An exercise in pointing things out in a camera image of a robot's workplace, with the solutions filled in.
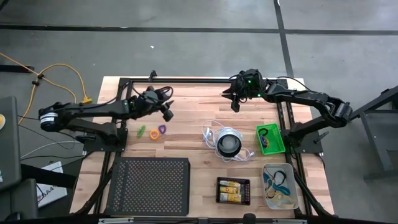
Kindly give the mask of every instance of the green tray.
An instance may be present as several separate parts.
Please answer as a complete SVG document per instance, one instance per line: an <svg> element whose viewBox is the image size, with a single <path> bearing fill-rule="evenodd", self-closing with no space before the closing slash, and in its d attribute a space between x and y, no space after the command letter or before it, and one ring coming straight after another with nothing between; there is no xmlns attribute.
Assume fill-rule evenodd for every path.
<svg viewBox="0 0 398 224"><path fill-rule="evenodd" d="M261 144L260 135L259 135L259 130L261 128L268 129L268 134L266 136L266 139L268 139L269 146L267 148L264 148ZM277 124L265 124L265 125L257 126L256 127L256 136L257 136L257 139L259 140L259 145L260 145L261 152L263 155L272 155L272 154L277 154L277 153L286 151L284 142L282 140L282 136L280 135L280 131L279 131Z"/></svg>

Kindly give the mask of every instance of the wooden tabletop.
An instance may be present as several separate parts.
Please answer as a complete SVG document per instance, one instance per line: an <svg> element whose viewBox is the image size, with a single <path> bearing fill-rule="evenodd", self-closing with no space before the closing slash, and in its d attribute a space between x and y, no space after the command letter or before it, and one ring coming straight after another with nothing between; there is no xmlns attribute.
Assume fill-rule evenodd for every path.
<svg viewBox="0 0 398 224"><path fill-rule="evenodd" d="M116 96L120 77L104 77L99 103L103 103ZM265 163L285 162L283 154L263 156L258 146L255 130L261 124L277 123L279 119L276 104L267 103L263 99L248 100L241 104L240 112L231 110L231 102L223 97L221 93L229 87L221 83L136 83L134 86L142 92L148 85L160 88L170 85L174 88L172 100L174 103L171 110L173 119L166 123L162 113L154 113L137 121L129 120L127 128L126 151L122 156L128 157L187 157L191 163L190 180L190 208L189 217L227 217L241 218L245 213L254 213L258 218L289 218L294 217L292 210L271 210L263 200L263 189L260 177L260 169ZM294 80L288 80L290 89L302 90ZM306 122L312 119L308 106L293 104L294 118L296 122ZM247 162L225 163L216 157L214 149L206 147L203 142L201 131L202 124L209 120L215 120L225 126L237 129L243 135L243 147L255 151L256 155ZM109 118L95 118L94 122L109 122ZM146 125L147 131L138 139L137 130ZM167 125L167 137L153 141L149 138L149 131L157 129L161 124ZM212 129L218 127L215 123L207 126ZM92 153L81 166L75 195L72 202L71 212L80 209L94 192L100 179L103 164L103 152ZM312 154L302 155L307 178L308 188L323 205L333 213L330 193L326 181L323 165L318 157ZM251 205L227 205L215 202L216 178L237 177L251 181ZM303 212L302 193L296 184L299 195L299 204ZM101 210L106 206L109 184L105 188Z"/></svg>

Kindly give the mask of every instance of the gray floor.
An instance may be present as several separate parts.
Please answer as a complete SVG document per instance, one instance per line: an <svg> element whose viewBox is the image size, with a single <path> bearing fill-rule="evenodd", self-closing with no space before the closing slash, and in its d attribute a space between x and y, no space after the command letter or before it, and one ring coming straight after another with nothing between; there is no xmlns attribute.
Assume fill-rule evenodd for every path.
<svg viewBox="0 0 398 224"><path fill-rule="evenodd" d="M382 0L280 0L287 29L398 29L398 2ZM1 23L120 27L278 28L272 0L13 0L0 12ZM288 35L295 77L313 90L350 101L358 108L386 88L396 86L398 36ZM224 76L258 68L266 77L285 75L278 34L216 34L172 32L49 32L0 30L0 52L33 65L37 70L52 63L69 63L80 73L88 94L97 99L105 75ZM12 64L0 58L0 64ZM49 79L70 87L78 98L81 86L66 68L47 73ZM19 113L29 101L33 75L0 73L0 96L15 95ZM43 83L29 116L71 96ZM55 140L69 139L44 133L36 121L30 127ZM335 213L345 218L397 222L398 181L365 184L363 175L380 169L369 147L363 125L356 120L345 128L328 129L323 140L326 174ZM20 129L23 154L51 143ZM33 156L73 156L54 146ZM44 166L54 159L26 161Z"/></svg>

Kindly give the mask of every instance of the black perforated box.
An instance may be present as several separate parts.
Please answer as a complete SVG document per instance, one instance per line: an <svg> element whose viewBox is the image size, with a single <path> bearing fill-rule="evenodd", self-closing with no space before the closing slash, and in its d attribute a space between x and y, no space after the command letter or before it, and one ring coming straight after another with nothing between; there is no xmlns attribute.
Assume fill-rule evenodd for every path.
<svg viewBox="0 0 398 224"><path fill-rule="evenodd" d="M105 214L186 216L189 186L187 158L119 157Z"/></svg>

